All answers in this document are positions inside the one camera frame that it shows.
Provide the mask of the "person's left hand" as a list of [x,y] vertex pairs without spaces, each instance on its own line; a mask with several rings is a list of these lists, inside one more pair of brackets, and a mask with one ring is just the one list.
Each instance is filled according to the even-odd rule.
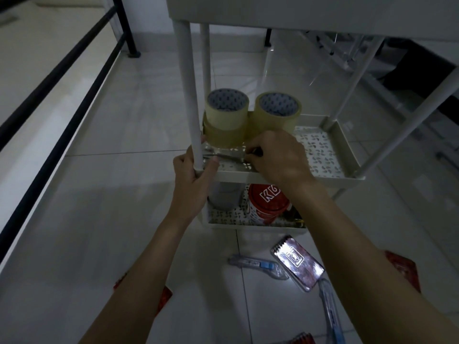
[[207,201],[213,180],[202,180],[194,170],[192,147],[174,158],[175,188],[167,218],[177,225],[188,226]]

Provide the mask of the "person's right hand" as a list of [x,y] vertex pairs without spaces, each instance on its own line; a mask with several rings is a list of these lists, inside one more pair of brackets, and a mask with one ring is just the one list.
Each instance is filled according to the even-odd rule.
[[246,153],[267,159],[267,171],[260,174],[290,198],[318,187],[304,146],[284,130],[262,132],[247,143]]

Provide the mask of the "metal scissors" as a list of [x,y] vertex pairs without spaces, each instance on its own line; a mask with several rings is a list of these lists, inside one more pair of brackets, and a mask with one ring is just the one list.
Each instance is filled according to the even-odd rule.
[[203,159],[210,159],[213,156],[217,156],[220,159],[232,161],[238,164],[248,164],[248,162],[245,160],[246,155],[248,154],[245,152],[244,148],[221,149],[206,145],[202,149]]

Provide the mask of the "white tiered storage rack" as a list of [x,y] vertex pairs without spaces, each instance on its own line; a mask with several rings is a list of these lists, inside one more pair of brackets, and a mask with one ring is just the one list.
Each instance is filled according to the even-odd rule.
[[[293,135],[303,144],[312,173],[328,188],[338,189],[334,199],[361,183],[364,175],[379,164],[418,127],[440,96],[421,105],[381,148],[359,165],[337,120],[353,93],[365,67],[385,38],[459,42],[459,0],[166,0],[178,46],[179,67],[186,103],[186,116],[194,152],[194,167],[203,172],[202,149],[210,145],[203,134],[205,99],[211,92],[210,25],[338,32],[373,37],[358,63],[350,85],[330,116],[308,115],[302,105]],[[453,74],[437,93],[449,95],[459,78]],[[203,224],[212,228],[255,229],[246,210],[250,184],[267,181],[246,164],[222,160],[218,182],[245,184],[242,203],[224,212],[206,204]]]

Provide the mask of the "person's left forearm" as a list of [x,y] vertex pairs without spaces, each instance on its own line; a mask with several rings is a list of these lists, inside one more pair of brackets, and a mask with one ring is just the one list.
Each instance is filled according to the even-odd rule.
[[200,211],[169,209],[78,344],[146,344],[179,243]]

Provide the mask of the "person's right forearm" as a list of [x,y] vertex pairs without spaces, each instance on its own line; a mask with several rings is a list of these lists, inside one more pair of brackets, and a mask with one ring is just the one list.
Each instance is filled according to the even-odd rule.
[[459,328],[393,267],[310,178],[278,184],[305,220],[328,276],[365,344],[459,344]]

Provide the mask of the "white cylinder roll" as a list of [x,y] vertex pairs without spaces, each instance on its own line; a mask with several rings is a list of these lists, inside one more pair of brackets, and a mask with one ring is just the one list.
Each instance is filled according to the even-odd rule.
[[241,204],[244,190],[245,184],[242,183],[213,182],[208,200],[214,208],[229,211]]

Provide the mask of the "red paper cup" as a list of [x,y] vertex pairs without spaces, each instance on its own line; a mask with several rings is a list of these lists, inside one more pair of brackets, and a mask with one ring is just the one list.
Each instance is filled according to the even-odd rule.
[[290,200],[276,185],[250,184],[246,213],[255,225],[270,225],[290,206]]

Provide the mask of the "beige packing tape roll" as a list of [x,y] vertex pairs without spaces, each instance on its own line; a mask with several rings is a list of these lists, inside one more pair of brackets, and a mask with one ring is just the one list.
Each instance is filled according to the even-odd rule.
[[211,91],[205,99],[205,115],[208,123],[223,131],[243,127],[248,118],[249,97],[232,88]]
[[301,111],[301,102],[290,94],[261,93],[255,100],[254,110],[249,112],[245,139],[254,138],[264,131],[284,130],[292,134]]

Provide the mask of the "packaged blue utility cutter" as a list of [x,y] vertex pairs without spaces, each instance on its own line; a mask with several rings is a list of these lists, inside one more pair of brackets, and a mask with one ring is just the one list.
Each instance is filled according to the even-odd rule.
[[273,260],[252,258],[241,254],[233,254],[227,259],[228,264],[238,268],[248,268],[262,272],[275,280],[286,281],[290,277],[280,264]]

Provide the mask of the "wrapped spiral notebook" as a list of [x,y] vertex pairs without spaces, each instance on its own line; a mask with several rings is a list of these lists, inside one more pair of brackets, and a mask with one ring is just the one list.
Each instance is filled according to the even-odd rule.
[[324,266],[290,235],[281,238],[270,252],[304,292],[310,292],[325,273]]

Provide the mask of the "red packet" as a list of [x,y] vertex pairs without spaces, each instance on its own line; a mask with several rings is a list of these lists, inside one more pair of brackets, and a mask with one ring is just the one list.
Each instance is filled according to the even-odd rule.
[[403,277],[421,293],[421,284],[416,263],[407,257],[389,250],[385,250],[384,254],[387,260],[403,275]]
[[[115,291],[119,285],[122,283],[122,281],[124,280],[124,278],[128,275],[129,272],[125,272],[122,277],[120,277],[116,283],[113,285],[113,291]],[[160,300],[159,300],[159,303],[158,303],[158,307],[157,307],[157,311],[156,311],[156,314],[155,316],[157,316],[160,311],[163,309],[163,307],[168,303],[168,301],[171,299],[173,295],[173,292],[171,289],[169,289],[168,286],[164,286],[163,288],[163,291],[162,291],[162,294],[161,294],[161,297],[160,297]]]

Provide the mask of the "black metal railing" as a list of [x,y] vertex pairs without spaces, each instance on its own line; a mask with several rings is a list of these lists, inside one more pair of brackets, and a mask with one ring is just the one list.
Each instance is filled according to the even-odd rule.
[[43,166],[38,171],[31,185],[28,187],[21,201],[11,214],[9,220],[0,232],[0,263],[6,260],[6,255],[11,249],[13,242],[19,234],[20,229],[32,211],[35,203],[45,185],[57,168],[61,157],[64,155],[77,128],[83,121],[84,116],[100,90],[102,83],[106,79],[110,69],[114,65],[122,47],[128,46],[128,56],[139,58],[141,53],[137,50],[133,34],[130,29],[129,21],[125,12],[122,0],[112,0],[113,6],[106,12],[100,20],[79,40],[79,42],[67,53],[67,55],[56,65],[56,67],[43,79],[43,81],[30,93],[30,95],[15,109],[15,111],[0,125],[0,151],[11,141],[13,136],[20,130],[29,117],[35,112],[38,106],[44,101],[49,93],[54,89],[58,82],[75,64],[77,59],[95,40],[102,29],[109,23],[113,16],[117,15],[122,33],[116,46],[110,53],[107,61],[98,73],[89,91],[84,96],[81,104],[72,116],[68,125],[64,129],[60,138],[46,158]]

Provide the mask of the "red spiral notebook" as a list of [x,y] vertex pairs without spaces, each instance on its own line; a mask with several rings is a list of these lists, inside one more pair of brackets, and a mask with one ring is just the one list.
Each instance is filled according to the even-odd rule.
[[311,333],[302,332],[281,344],[316,344]]

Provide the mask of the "white metal frame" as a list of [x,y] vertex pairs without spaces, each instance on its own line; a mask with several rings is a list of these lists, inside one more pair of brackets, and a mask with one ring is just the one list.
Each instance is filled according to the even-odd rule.
[[373,90],[403,121],[411,118],[425,102],[434,102],[415,135],[426,139],[435,157],[459,173],[459,83],[449,95],[437,93],[459,66],[428,48],[442,43],[386,38],[375,50],[359,82]]

